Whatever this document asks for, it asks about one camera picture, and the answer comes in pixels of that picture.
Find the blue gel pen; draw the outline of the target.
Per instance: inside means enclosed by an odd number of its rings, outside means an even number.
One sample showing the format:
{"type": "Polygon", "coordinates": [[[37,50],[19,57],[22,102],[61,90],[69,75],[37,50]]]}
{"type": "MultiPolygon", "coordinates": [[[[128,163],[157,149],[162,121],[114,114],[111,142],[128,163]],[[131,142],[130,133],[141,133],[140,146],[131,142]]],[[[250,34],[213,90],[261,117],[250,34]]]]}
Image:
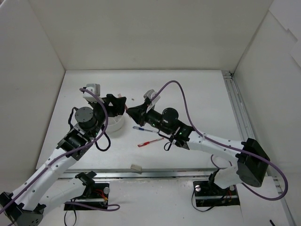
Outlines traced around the blue gel pen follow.
{"type": "Polygon", "coordinates": [[[138,126],[133,126],[132,128],[135,129],[135,130],[140,130],[140,131],[145,131],[145,132],[158,134],[158,131],[150,130],[150,129],[144,129],[144,128],[138,127],[138,126]]]}

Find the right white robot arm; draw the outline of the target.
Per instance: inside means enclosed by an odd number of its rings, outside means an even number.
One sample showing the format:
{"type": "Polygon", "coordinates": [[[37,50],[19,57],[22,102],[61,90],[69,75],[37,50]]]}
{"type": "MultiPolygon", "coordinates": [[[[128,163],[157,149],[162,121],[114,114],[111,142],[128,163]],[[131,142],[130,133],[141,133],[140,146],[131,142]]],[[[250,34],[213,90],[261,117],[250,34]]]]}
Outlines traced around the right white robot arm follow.
{"type": "Polygon", "coordinates": [[[217,170],[210,176],[210,192],[219,194],[225,188],[241,183],[261,187],[269,157],[258,141],[252,138],[234,141],[206,134],[199,135],[192,126],[178,119],[179,114],[175,109],[169,107],[159,113],[153,107],[149,108],[149,102],[146,99],[142,105],[128,108],[126,113],[136,124],[149,124],[169,135],[169,141],[177,147],[203,151],[232,163],[232,167],[217,170]]]}

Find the red gel pen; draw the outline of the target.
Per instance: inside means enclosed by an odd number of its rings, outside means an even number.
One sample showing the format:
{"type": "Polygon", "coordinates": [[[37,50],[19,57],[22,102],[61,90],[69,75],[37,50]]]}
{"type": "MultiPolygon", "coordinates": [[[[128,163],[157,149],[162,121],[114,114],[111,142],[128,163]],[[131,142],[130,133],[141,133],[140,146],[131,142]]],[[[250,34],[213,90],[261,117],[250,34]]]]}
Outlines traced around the red gel pen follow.
{"type": "Polygon", "coordinates": [[[164,140],[164,138],[161,137],[161,138],[157,138],[157,139],[154,139],[154,140],[151,140],[151,141],[143,142],[143,143],[141,143],[141,144],[138,144],[137,146],[138,146],[138,147],[143,147],[143,146],[146,146],[146,145],[149,145],[149,144],[152,144],[152,143],[161,141],[161,140],[164,140]]]}

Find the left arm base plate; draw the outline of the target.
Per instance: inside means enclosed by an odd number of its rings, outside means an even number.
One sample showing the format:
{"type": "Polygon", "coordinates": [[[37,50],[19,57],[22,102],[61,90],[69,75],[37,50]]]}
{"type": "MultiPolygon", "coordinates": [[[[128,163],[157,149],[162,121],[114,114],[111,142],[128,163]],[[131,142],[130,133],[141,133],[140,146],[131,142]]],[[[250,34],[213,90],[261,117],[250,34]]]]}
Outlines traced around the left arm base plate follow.
{"type": "Polygon", "coordinates": [[[72,199],[72,202],[78,202],[86,206],[95,207],[97,209],[108,209],[108,199],[110,192],[110,184],[106,182],[95,183],[89,196],[79,196],[72,199]]]}

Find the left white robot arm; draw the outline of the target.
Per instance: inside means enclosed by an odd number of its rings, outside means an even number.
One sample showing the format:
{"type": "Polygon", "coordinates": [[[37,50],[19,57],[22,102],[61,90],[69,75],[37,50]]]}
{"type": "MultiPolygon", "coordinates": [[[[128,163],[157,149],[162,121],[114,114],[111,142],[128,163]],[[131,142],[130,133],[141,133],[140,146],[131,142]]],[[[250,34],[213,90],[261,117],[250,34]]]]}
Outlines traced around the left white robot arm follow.
{"type": "Polygon", "coordinates": [[[44,215],[72,199],[89,198],[94,192],[96,173],[79,173],[64,186],[53,184],[77,163],[97,140],[106,135],[108,118],[123,115],[126,97],[107,94],[92,96],[89,107],[74,107],[70,119],[76,124],[58,143],[44,164],[19,188],[0,195],[1,213],[15,226],[37,226],[44,215]]]}

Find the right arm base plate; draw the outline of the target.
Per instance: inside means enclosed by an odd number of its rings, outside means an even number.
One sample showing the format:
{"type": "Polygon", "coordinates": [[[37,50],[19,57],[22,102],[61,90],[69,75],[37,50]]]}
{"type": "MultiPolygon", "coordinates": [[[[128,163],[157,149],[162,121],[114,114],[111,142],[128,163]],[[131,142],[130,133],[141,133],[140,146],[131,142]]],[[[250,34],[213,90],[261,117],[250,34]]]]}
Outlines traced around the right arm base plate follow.
{"type": "Polygon", "coordinates": [[[235,186],[222,189],[208,181],[193,181],[192,201],[198,208],[239,206],[240,200],[235,186]]]}

